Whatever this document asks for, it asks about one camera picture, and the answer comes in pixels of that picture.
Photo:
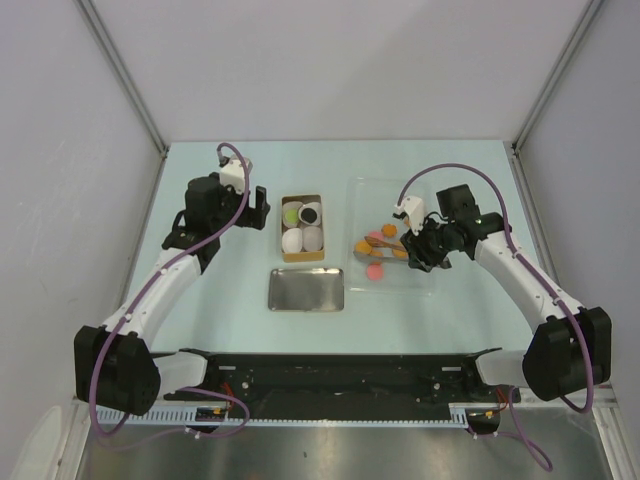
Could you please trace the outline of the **green sandwich cookie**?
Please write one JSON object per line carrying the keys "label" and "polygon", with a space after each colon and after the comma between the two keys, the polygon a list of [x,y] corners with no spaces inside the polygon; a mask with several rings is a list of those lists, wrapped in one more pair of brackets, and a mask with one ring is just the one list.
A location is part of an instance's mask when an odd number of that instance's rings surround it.
{"label": "green sandwich cookie", "polygon": [[295,228],[299,223],[298,211],[296,209],[286,210],[283,214],[283,224],[287,228]]}

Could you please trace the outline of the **black sandwich cookie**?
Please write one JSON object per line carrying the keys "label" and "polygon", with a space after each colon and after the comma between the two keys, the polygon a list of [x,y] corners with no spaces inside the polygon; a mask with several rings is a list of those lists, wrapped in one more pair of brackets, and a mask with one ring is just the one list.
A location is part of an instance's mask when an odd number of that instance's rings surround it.
{"label": "black sandwich cookie", "polygon": [[306,225],[317,226],[321,223],[321,214],[309,206],[301,208],[298,216],[300,221]]}

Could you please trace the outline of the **metal tongs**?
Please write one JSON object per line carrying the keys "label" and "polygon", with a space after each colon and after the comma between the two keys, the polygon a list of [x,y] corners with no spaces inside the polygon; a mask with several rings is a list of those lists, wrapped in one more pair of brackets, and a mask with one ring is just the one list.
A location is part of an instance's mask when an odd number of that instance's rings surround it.
{"label": "metal tongs", "polygon": [[380,257],[372,257],[370,256],[370,254],[366,255],[363,253],[359,253],[354,250],[354,247],[356,245],[355,244],[353,247],[353,254],[362,261],[369,261],[370,263],[383,263],[383,262],[406,263],[409,265],[410,268],[419,269],[424,272],[431,272],[433,269],[446,270],[452,267],[448,258],[445,258],[443,261],[435,265],[429,265],[425,261],[418,260],[416,258],[411,257],[406,250],[405,250],[407,253],[406,257],[397,257],[393,254],[392,248],[398,244],[403,246],[401,243],[389,243],[385,240],[384,241],[377,240],[369,236],[365,236],[362,240],[366,241],[372,247],[372,250],[380,251],[384,255],[384,257],[380,258]]}

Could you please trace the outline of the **silver tin lid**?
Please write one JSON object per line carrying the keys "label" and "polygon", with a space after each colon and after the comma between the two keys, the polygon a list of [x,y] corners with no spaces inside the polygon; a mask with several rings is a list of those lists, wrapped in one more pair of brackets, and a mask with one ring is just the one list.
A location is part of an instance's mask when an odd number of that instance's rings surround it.
{"label": "silver tin lid", "polygon": [[344,309],[344,273],[339,268],[274,269],[268,308],[274,312],[330,313]]}

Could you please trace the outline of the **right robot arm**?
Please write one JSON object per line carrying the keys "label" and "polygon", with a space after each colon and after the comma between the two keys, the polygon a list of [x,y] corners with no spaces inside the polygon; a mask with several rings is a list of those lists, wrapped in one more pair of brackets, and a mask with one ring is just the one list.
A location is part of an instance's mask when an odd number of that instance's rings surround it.
{"label": "right robot arm", "polygon": [[497,212],[481,213],[468,185],[437,194],[435,220],[416,196],[403,198],[395,217],[409,229],[400,242],[409,266],[423,272],[446,269],[452,252],[462,252],[504,289],[527,321],[532,340],[524,351],[490,349],[474,355],[461,376],[463,393],[484,401],[498,385],[525,387],[550,401],[607,382],[611,375],[609,315],[586,308],[568,295],[515,242]]}

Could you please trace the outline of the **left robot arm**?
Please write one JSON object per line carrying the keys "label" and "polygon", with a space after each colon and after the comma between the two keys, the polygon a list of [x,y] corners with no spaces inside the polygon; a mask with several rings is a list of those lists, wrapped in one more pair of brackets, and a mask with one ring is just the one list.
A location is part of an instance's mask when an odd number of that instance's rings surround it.
{"label": "left robot arm", "polygon": [[188,183],[185,207],[173,222],[142,287],[97,327],[74,339],[76,395],[91,407],[146,414],[156,399],[185,387],[197,398],[214,397],[220,374],[206,357],[181,350],[155,357],[150,344],[186,290],[206,271],[233,226],[261,230],[270,206],[263,187],[250,188],[238,161]]}

